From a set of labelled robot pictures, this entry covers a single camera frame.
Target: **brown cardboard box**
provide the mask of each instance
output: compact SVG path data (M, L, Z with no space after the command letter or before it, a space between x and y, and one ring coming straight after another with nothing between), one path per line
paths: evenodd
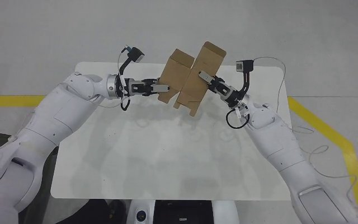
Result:
M184 105L190 109L190 115L195 116L200 102L208 90L208 84L199 77L199 72L204 71L210 76L215 76L222 64L226 51L210 42L205 42L197 56L190 74L181 89L174 108Z
M180 92L190 73L190 68L194 58L178 49L169 57L168 62L159 79L159 84L167 84L170 89L168 92L159 93L158 100L169 102L171 98Z

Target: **white table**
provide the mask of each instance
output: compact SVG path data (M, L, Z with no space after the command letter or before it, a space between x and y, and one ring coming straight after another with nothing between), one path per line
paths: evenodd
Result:
M157 78L164 64L131 63L125 77ZM77 64L82 74L116 73L116 63ZM218 74L240 89L242 73L221 66ZM248 93L276 108L283 72L255 67ZM279 114L291 125L286 88ZM51 187L55 198L290 200L276 170L258 153L244 129L225 122L229 108L208 91L195 117L156 95L131 97L128 111L98 108L60 144ZM103 102L113 105L116 102Z

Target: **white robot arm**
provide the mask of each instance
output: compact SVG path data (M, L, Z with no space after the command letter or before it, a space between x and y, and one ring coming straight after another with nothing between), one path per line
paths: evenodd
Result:
M141 52L137 48L130 49L129 60L138 62L136 55L140 56ZM18 135L9 138L0 148L1 224L18 222L18 212L30 204L40 189L47 157L63 139L82 126L104 98L149 96L169 89L167 85L158 85L157 79L121 80L119 74L105 78L72 74L43 99Z
M280 173L290 190L293 208L303 224L358 223L352 204L321 182L321 177L302 155L297 139L287 124L269 105L254 104L246 95L249 72L252 70L252 60L237 62L237 71L244 73L244 85L240 91L204 71L199 76L208 83L209 90L219 94L232 108L229 113L239 109L243 125L233 127L227 120L228 125L235 129L244 127L259 152Z

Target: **yellow floor line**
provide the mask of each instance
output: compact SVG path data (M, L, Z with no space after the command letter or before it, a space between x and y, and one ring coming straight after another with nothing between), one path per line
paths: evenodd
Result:
M45 96L0 96L0 107L37 106L44 97ZM307 110L294 98L288 97L288 102L289 108L293 112L341 149L348 174L358 176L358 161L353 144L324 121L320 120L312 112ZM353 193L356 202L358 202L358 184L354 186Z
M298 116L300 116L303 120L310 124L314 129L319 131L321 134L323 134L326 138L328 138L331 142L333 142L341 149L348 174L356 175L358 177L358 160L354 151L353 144L341 134L339 134L339 132L337 132L324 121L322 121L319 117L314 115L311 111L307 110L294 98L288 97L288 102L290 110L295 112ZM351 183L353 183L354 177L351 177L350 180ZM358 184L353 187L353 193L356 199L356 203L358 203Z
M0 96L1 106L37 106L45 96Z

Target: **gray floor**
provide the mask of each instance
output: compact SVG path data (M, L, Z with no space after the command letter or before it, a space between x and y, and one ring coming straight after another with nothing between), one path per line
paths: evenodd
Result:
M45 95L81 61L115 62L125 44L138 46L144 63L165 63L175 48L196 56L209 40L227 50L223 64L282 59L288 95L300 96L358 148L357 11L354 0L1 0L0 95ZM29 111L0 108L0 132L14 134ZM293 125L307 125L291 116ZM300 140L309 148L326 141L319 134L302 138L310 138ZM346 172L339 149L331 149L317 166ZM347 180L332 184L342 192L349 187ZM237 206L241 223L299 223L290 202ZM78 201L51 200L44 223L79 207Z

